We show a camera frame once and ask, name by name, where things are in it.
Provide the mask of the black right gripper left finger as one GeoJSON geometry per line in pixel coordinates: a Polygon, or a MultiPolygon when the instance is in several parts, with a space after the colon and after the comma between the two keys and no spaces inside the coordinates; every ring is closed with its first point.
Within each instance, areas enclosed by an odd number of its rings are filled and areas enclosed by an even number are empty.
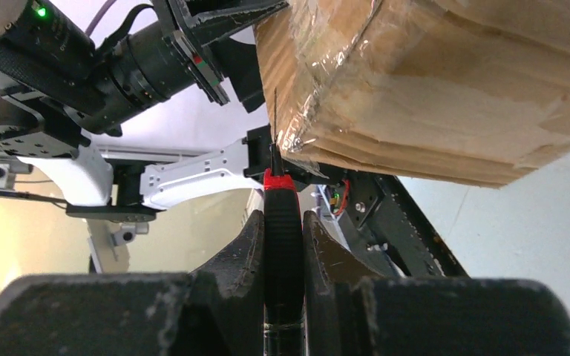
{"type": "Polygon", "coordinates": [[[0,355],[262,355],[263,214],[191,272],[39,274],[0,294],[0,355]]]}

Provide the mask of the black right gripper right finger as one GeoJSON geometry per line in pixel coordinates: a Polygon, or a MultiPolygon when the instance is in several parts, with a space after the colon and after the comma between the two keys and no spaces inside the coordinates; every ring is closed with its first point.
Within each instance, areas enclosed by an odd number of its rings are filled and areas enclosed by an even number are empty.
{"type": "Polygon", "coordinates": [[[311,355],[570,355],[570,316],[533,280],[384,277],[303,220],[311,355]]]}

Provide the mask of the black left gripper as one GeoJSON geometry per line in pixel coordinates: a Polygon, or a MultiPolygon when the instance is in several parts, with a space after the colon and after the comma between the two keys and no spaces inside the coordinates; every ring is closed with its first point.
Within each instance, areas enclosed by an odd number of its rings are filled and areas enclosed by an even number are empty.
{"type": "Polygon", "coordinates": [[[287,8],[287,1],[153,1],[157,21],[130,34],[135,7],[99,52],[103,55],[98,88],[105,105],[99,128],[125,121],[196,85],[210,102],[226,105],[228,79],[246,112],[264,102],[256,46],[232,35],[287,8]]]}

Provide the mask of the red black utility knife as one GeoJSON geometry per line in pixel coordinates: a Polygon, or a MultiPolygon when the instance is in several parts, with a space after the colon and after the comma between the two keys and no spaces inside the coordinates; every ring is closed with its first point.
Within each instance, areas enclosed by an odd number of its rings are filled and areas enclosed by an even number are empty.
{"type": "Polygon", "coordinates": [[[304,244],[298,192],[271,145],[263,176],[266,353],[300,355],[304,308],[304,244]]]}

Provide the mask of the brown cardboard express box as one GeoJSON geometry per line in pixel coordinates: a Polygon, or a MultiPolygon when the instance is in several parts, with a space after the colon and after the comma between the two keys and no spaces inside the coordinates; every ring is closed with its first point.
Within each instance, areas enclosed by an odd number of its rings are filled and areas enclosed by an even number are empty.
{"type": "Polygon", "coordinates": [[[570,1],[288,1],[255,25],[284,159],[499,188],[570,153],[570,1]]]}

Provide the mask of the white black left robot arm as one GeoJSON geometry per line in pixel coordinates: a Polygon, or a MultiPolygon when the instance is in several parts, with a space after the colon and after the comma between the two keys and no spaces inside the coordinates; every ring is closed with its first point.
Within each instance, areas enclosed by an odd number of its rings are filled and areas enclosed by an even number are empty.
{"type": "Polygon", "coordinates": [[[256,47],[233,36],[286,1],[150,1],[100,45],[51,1],[0,1],[0,150],[61,189],[69,217],[86,221],[96,273],[128,269],[127,245],[157,214],[223,191],[260,190],[266,142],[249,138],[179,162],[108,161],[94,134],[196,86],[245,110],[265,101],[256,47]]]}

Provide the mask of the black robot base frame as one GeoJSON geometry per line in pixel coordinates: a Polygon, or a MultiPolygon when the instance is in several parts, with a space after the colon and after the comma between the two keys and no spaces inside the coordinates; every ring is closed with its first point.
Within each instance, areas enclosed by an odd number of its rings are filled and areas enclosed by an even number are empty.
{"type": "Polygon", "coordinates": [[[364,279],[468,277],[397,177],[337,168],[305,181],[323,209],[304,212],[306,292],[327,295],[364,279]]]}

